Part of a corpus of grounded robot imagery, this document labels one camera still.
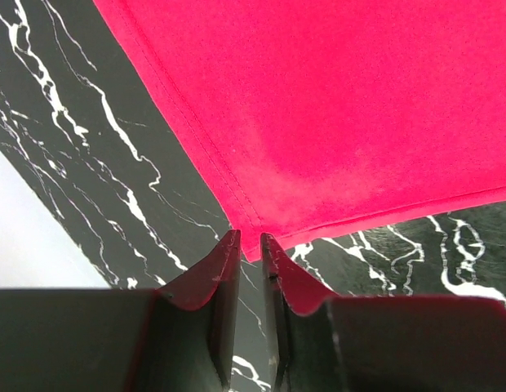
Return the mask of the pink t shirt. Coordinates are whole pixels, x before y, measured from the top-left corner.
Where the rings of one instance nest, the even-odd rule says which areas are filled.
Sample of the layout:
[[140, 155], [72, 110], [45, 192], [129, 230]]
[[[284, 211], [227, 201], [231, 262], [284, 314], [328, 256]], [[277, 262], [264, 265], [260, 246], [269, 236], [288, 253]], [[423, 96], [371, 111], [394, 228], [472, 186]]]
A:
[[506, 201], [506, 1], [98, 1], [249, 261]]

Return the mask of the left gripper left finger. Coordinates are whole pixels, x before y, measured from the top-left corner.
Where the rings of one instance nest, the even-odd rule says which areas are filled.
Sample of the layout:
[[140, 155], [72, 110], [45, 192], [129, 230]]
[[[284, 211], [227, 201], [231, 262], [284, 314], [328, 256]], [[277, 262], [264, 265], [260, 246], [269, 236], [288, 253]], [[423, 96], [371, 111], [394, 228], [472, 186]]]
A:
[[0, 391], [226, 391], [241, 234], [151, 289], [0, 289]]

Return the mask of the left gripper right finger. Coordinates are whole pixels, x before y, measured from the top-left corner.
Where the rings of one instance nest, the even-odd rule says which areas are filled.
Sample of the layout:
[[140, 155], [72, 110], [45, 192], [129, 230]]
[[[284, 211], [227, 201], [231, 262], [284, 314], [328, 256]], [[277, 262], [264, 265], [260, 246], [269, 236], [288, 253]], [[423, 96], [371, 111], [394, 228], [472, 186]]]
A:
[[341, 296], [261, 237], [275, 391], [506, 391], [506, 309], [470, 296]]

